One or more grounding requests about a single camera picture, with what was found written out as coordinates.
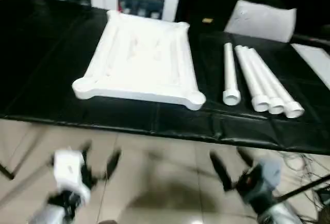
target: white tube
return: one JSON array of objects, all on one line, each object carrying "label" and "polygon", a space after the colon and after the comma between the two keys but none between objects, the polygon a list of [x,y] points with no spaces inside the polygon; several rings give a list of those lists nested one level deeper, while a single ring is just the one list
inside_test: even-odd
[{"label": "white tube", "polygon": [[223,91],[223,102],[228,106],[237,105],[241,101],[241,93],[237,88],[233,47],[231,43],[224,45],[225,52],[225,91]]},{"label": "white tube", "polygon": [[251,49],[249,49],[249,60],[251,67],[257,76],[257,80],[263,88],[263,91],[268,96],[270,104],[269,104],[269,113],[271,114],[280,114],[284,110],[284,102],[281,98],[278,97],[277,93],[273,89],[273,86],[270,84],[267,79],[264,70],[262,70],[260,63],[256,60],[254,55],[251,55]]},{"label": "white tube", "polygon": [[269,107],[269,98],[262,91],[259,82],[257,81],[256,76],[254,75],[250,62],[247,59],[249,56],[248,49],[240,45],[235,47],[237,52],[238,60],[241,65],[247,86],[249,87],[251,96],[252,96],[252,106],[253,109],[257,112],[264,112],[268,110]]},{"label": "white tube", "polygon": [[268,68],[268,66],[265,64],[261,56],[257,53],[257,51],[253,48],[249,50],[250,55],[256,59],[256,61],[259,62],[259,65],[261,66],[265,76],[269,80],[269,82],[272,84],[274,90],[278,94],[278,96],[283,100],[284,102],[284,113],[288,118],[296,118],[304,113],[304,108],[295,101],[292,96],[288,93],[288,91],[284,88],[284,86],[281,84],[281,82],[277,79],[277,77],[274,75],[274,73]]}]

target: tiled floor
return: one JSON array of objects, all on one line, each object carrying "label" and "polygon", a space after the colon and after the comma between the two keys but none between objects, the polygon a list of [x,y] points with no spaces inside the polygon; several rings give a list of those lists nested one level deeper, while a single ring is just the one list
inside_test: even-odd
[{"label": "tiled floor", "polygon": [[[25,223],[42,207],[56,189],[52,170],[43,165],[56,149],[79,148],[86,140],[92,140],[88,164],[94,172],[104,170],[116,147],[122,149],[122,156],[112,178],[92,192],[90,203],[78,211],[75,223],[256,223],[252,209],[236,192],[223,192],[209,159],[209,151],[214,149],[237,179],[246,166],[233,146],[8,120],[0,120],[0,137],[0,161],[18,173],[13,181],[0,176],[0,224]],[[256,158],[273,157],[283,163],[281,194],[301,185],[300,157],[250,150]],[[330,157],[307,156],[316,160],[311,162],[316,175],[328,172],[318,163],[330,168]],[[314,205],[305,195],[292,198],[290,203],[300,214],[316,218]]]}]

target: table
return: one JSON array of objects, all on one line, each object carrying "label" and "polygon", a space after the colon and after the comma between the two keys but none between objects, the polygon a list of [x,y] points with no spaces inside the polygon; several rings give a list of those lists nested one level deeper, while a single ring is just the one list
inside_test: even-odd
[{"label": "table", "polygon": [[[53,0],[3,0],[0,12],[0,118],[330,154],[330,91],[290,44],[191,28],[196,79],[207,99],[198,111],[129,99],[79,100],[71,84],[89,65],[107,22],[106,11]],[[238,65],[242,101],[226,106],[226,42],[254,47],[305,114],[289,120],[255,112]]]}]

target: table leg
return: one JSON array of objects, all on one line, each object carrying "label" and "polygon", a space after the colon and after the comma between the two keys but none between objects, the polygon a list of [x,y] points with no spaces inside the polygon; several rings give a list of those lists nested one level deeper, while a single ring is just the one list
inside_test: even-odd
[{"label": "table leg", "polygon": [[5,175],[9,180],[13,180],[15,178],[15,175],[8,171],[1,163],[0,163],[0,173]]}]

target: white tray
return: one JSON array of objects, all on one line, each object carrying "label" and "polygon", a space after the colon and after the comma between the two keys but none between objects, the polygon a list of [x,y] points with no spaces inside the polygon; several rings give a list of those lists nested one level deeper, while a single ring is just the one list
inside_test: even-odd
[{"label": "white tray", "polygon": [[77,98],[107,96],[201,108],[206,99],[196,84],[189,24],[107,14],[87,71],[72,84]]}]

